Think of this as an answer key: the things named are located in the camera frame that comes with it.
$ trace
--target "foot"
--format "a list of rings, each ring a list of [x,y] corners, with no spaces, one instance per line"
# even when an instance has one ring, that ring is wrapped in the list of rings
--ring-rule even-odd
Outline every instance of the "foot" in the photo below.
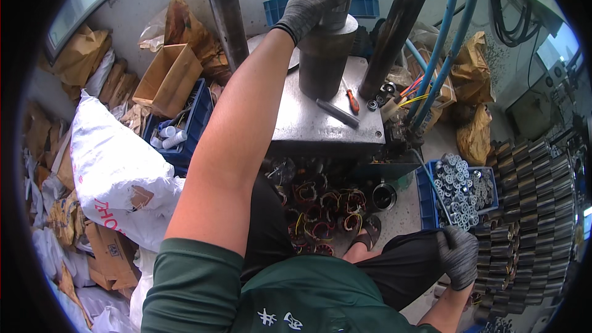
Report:
[[[356,238],[353,239],[349,248],[352,248],[356,243],[364,243],[367,251],[370,251],[378,238],[380,237],[382,224],[380,219],[376,215],[366,215],[363,218],[362,229],[357,234]]]

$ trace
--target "white plastic tube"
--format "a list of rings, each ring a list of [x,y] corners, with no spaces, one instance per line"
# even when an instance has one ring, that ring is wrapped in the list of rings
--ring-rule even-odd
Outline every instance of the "white plastic tube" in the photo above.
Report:
[[[159,134],[161,138],[172,138],[176,133],[177,130],[174,126],[167,126],[166,128],[162,129]]]
[[[176,133],[174,137],[166,138],[162,142],[162,148],[167,150],[170,147],[175,146],[175,145],[177,145],[181,142],[184,142],[186,140],[187,140],[187,133],[185,132],[185,130],[181,130],[178,133]]]
[[[157,137],[152,137],[152,139],[150,139],[150,145],[159,150],[162,148],[162,140]]]

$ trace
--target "hand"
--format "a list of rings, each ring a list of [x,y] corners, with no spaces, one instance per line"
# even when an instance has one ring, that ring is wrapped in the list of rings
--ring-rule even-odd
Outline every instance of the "hand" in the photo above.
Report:
[[[458,226],[447,226],[436,234],[440,262],[454,290],[463,290],[477,279],[479,242]]]
[[[296,46],[325,12],[344,3],[345,0],[288,0],[283,17],[271,28],[289,33]]]

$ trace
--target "gray wall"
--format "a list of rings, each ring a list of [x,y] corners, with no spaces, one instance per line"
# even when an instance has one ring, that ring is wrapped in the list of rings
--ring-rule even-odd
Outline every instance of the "gray wall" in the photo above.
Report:
[[[118,56],[128,60],[129,69],[141,76],[154,58],[154,54],[147,49],[140,49],[137,41],[144,30],[144,26],[159,11],[164,9],[169,0],[109,0],[101,6],[89,19],[93,29],[113,29],[113,47]],[[208,0],[186,0],[197,19],[203,22],[211,31],[216,31]],[[256,35],[268,31],[263,11],[266,0],[240,0],[245,31],[248,35]],[[457,6],[465,0],[458,0]],[[388,14],[392,0],[380,0],[380,12],[384,17]],[[431,25],[442,18],[446,0],[427,0],[419,15],[419,21]],[[507,6],[504,14],[508,24],[515,23],[519,17],[518,11]],[[455,30],[461,20],[461,14],[455,16],[449,34],[448,44],[452,42]],[[371,30],[375,20],[362,19],[359,23]],[[483,30],[488,40],[488,60],[490,62],[492,86],[497,94],[509,85],[525,63],[528,62],[534,39],[517,48],[507,48],[493,40],[488,16],[488,0],[479,0],[478,7],[472,19],[467,37],[476,31]],[[539,42],[542,42],[546,32],[542,31]]]

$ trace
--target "blue hose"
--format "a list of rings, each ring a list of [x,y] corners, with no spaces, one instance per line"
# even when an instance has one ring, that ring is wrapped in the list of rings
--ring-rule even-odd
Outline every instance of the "blue hose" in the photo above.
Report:
[[[415,57],[415,59],[419,63],[419,66],[421,67],[421,69],[423,70],[423,72],[425,74],[426,73],[426,70],[427,70],[427,63],[423,59],[423,57],[421,56],[421,54],[419,54],[419,52],[417,51],[417,48],[415,47],[415,45],[413,45],[413,43],[409,39],[405,40],[405,45],[407,46],[407,48],[409,49],[409,51],[411,52],[411,54]]]
[[[448,72],[450,72],[450,68],[452,67],[452,62],[458,55],[458,52],[461,50],[461,45],[465,40],[465,35],[467,34],[467,30],[469,28],[469,24],[473,17],[473,13],[475,12],[475,6],[477,5],[477,0],[467,0],[465,6],[465,12],[462,14],[461,23],[456,30],[456,34],[454,36],[454,40],[452,41],[452,46],[450,47],[450,51],[448,52],[448,56],[444,60],[444,64],[442,65],[442,69],[438,74],[438,78],[434,83],[432,89],[430,90],[430,94],[427,96],[423,107],[419,111],[419,114],[416,116],[415,121],[413,122],[413,130],[418,130],[423,120],[426,118],[427,113],[432,107],[436,96],[440,93],[440,89],[442,88],[442,84],[446,77],[448,76]]]
[[[432,78],[434,70],[436,69],[436,65],[440,60],[440,53],[442,52],[442,48],[444,47],[444,43],[446,42],[446,38],[448,37],[448,30],[450,29],[450,24],[452,23],[452,18],[454,17],[456,1],[457,0],[448,0],[446,3],[446,10],[444,11],[444,17],[442,18],[442,26],[440,27],[440,33],[438,34],[438,38],[436,40],[436,43],[434,44],[434,50],[432,52],[432,56],[430,57],[430,63],[427,65],[427,68],[423,69],[425,75],[431,75]],[[426,93],[428,83],[429,79],[424,77],[421,83],[419,84],[419,89],[417,91],[418,97]],[[421,100],[416,100],[413,102],[411,108],[409,109],[409,113],[407,114],[408,121],[411,121],[413,116],[415,116],[420,103]]]

